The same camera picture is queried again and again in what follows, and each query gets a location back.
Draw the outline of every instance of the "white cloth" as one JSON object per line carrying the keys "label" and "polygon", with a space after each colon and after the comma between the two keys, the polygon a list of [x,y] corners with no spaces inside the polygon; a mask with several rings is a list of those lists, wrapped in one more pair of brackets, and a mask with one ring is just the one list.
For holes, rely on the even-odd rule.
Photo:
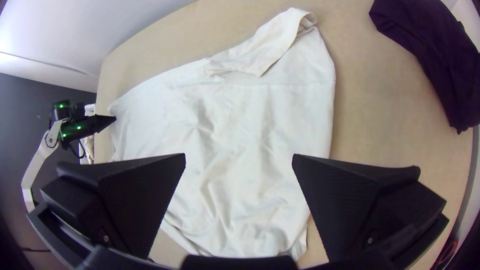
{"label": "white cloth", "polygon": [[110,106],[113,160],[185,153],[160,227],[191,254],[306,251],[310,211],[292,156],[328,158],[335,91],[315,23],[290,8],[242,44],[157,75]]}

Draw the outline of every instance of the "cable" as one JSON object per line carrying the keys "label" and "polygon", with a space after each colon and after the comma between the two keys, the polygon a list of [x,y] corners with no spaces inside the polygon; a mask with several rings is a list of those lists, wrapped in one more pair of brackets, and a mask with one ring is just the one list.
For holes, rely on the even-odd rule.
{"label": "cable", "polygon": [[20,247],[23,252],[52,252],[50,249],[32,249],[29,247]]}
{"label": "cable", "polygon": [[81,147],[81,151],[82,151],[82,155],[80,156],[80,153],[76,153],[75,150],[74,150],[74,147],[69,143],[68,144],[68,148],[70,148],[71,152],[73,153],[73,155],[81,160],[85,157],[85,148],[84,148],[84,145],[82,144],[82,142],[80,140],[78,140],[78,143],[80,144],[80,147]]}

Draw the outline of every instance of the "white wall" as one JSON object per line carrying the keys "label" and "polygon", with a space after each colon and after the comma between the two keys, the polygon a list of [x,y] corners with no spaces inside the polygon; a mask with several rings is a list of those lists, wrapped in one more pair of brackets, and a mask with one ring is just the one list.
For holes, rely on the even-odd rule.
{"label": "white wall", "polygon": [[102,60],[194,0],[9,0],[0,16],[0,73],[97,91]]}

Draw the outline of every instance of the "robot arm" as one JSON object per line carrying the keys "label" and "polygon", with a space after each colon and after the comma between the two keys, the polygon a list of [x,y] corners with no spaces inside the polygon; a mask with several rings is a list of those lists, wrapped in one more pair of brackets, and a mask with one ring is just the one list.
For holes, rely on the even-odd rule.
{"label": "robot arm", "polygon": [[59,135],[62,120],[55,121],[50,128],[46,131],[41,138],[38,150],[30,161],[28,168],[21,180],[21,191],[23,193],[23,200],[27,211],[30,213],[35,208],[34,199],[32,197],[32,185],[40,171],[40,168],[48,158],[59,147]]}

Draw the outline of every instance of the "table surface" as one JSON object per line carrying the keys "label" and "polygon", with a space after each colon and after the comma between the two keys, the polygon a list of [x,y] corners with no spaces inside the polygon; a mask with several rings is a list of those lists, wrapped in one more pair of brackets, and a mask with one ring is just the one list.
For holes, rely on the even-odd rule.
{"label": "table surface", "polygon": [[[330,158],[421,168],[420,182],[447,200],[450,222],[412,269],[429,269],[457,217],[469,176],[472,130],[457,135],[416,58],[379,33],[369,17],[373,0],[200,0],[162,18],[115,49],[103,62],[97,114],[139,83],[209,57],[251,37],[289,7],[317,16],[335,64],[336,87]],[[95,162],[113,153],[110,132],[95,136]],[[313,219],[307,229],[305,268],[328,261]],[[159,231],[150,252],[178,267],[186,252]]]}

